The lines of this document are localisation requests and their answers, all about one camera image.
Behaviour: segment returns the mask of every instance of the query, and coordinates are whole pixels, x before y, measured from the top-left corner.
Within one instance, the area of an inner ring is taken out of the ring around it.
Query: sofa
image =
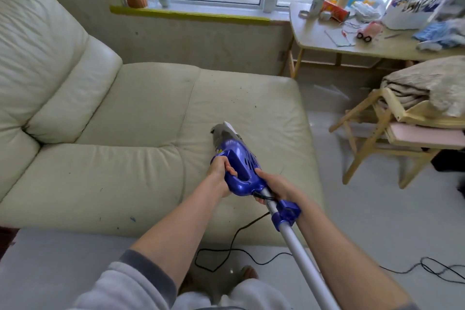
[[[0,0],[0,226],[138,237],[205,177],[224,120],[265,171],[322,205],[294,80],[123,64],[58,1]],[[230,242],[265,212],[230,195],[204,240]],[[237,242],[284,243],[267,218]]]

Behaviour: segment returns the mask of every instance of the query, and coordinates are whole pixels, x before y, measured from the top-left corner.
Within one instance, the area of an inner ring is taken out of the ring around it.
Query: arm
[[[130,248],[159,266],[177,288],[189,270],[216,205],[230,193],[225,171],[237,175],[226,157],[216,157],[194,192]]]
[[[351,242],[314,201],[284,177],[260,169],[256,172],[279,198],[295,202],[302,210],[297,225],[342,309],[394,310],[412,302],[410,296]]]

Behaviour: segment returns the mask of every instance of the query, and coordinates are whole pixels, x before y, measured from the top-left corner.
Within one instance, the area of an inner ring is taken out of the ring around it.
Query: toy car
[[[371,21],[365,28],[358,30],[357,38],[365,42],[371,42],[374,37],[383,31],[384,26],[379,21]]]

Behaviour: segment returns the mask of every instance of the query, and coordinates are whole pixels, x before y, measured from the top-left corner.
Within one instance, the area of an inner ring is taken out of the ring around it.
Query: blue clip
[[[288,222],[292,226],[301,212],[297,204],[286,200],[278,201],[276,208],[278,211],[271,216],[271,221],[277,231],[279,231],[279,225],[282,222]]]

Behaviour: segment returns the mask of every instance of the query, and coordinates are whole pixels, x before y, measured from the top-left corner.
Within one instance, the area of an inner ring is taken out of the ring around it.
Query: person's right hand
[[[279,200],[297,202],[299,197],[304,195],[302,191],[281,175],[265,173],[260,168],[255,168],[255,172],[260,178],[266,181],[269,188],[277,195]],[[256,197],[255,200],[261,204],[265,204],[261,198]]]

